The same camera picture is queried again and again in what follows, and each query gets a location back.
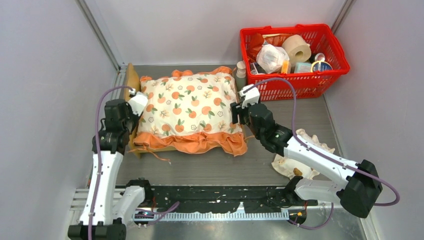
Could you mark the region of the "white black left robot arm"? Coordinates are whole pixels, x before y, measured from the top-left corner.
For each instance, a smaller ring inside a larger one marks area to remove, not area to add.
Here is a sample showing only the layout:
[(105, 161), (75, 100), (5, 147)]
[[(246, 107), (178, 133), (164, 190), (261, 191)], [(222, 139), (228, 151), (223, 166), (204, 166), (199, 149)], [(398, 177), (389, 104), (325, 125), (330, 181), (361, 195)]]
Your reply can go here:
[(127, 224), (136, 208), (148, 207), (153, 193), (145, 180), (125, 187), (123, 196), (113, 203), (116, 180), (130, 141), (148, 99), (141, 94), (130, 100), (114, 99), (104, 106), (105, 117), (92, 139), (93, 170), (85, 207), (76, 225), (70, 225), (71, 240), (124, 240)]

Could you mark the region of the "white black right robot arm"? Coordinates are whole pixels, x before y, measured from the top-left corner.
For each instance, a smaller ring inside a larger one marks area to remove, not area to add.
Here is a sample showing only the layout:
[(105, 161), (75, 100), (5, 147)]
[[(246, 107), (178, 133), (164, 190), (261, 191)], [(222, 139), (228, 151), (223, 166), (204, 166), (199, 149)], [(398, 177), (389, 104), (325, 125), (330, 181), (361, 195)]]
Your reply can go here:
[(364, 159), (358, 163), (314, 146), (310, 140), (276, 123), (272, 112), (262, 103), (242, 107), (241, 103), (233, 102), (230, 111), (232, 122), (249, 127), (267, 151), (296, 160), (332, 181), (294, 177), (285, 192), (291, 205), (299, 205), (303, 200), (336, 202), (363, 219), (376, 206), (383, 187), (377, 181), (378, 171), (372, 162)]

